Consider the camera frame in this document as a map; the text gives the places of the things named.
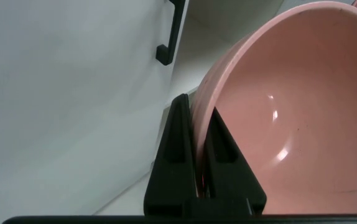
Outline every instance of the cabinet handle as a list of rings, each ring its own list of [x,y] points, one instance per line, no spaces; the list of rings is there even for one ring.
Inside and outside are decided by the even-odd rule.
[[[172,29],[170,30],[169,47],[164,44],[156,48],[156,59],[162,65],[168,65],[173,62],[174,51],[179,37],[181,19],[183,17],[185,0],[169,0],[174,5],[174,15]]]

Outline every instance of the cabinet door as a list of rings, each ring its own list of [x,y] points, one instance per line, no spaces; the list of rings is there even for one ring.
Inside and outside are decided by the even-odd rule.
[[[0,0],[0,222],[92,214],[149,171],[173,13],[163,0]]]

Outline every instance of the white surface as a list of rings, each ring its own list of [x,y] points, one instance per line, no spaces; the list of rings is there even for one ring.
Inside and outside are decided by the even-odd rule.
[[[210,67],[231,45],[191,17],[187,17],[165,107],[182,94],[193,93]]]
[[[234,45],[273,18],[283,0],[196,0],[188,15]]]
[[[92,214],[149,171],[173,67],[155,50],[173,11],[0,0],[0,223]]]
[[[151,173],[126,189],[96,215],[144,215],[143,202]]]

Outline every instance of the white cabinet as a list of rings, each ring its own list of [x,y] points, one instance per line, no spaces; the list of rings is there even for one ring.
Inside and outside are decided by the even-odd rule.
[[[155,52],[174,10],[0,0],[0,223],[90,215],[149,171],[174,65]]]

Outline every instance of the black cabinet handle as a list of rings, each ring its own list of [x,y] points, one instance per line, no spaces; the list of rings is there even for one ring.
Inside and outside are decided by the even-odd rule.
[[[164,44],[156,48],[156,59],[162,65],[168,65],[173,62],[174,51],[177,45],[177,38],[179,37],[181,19],[183,17],[185,0],[169,0],[174,5],[174,15],[172,22],[172,29],[170,30],[169,47]]]

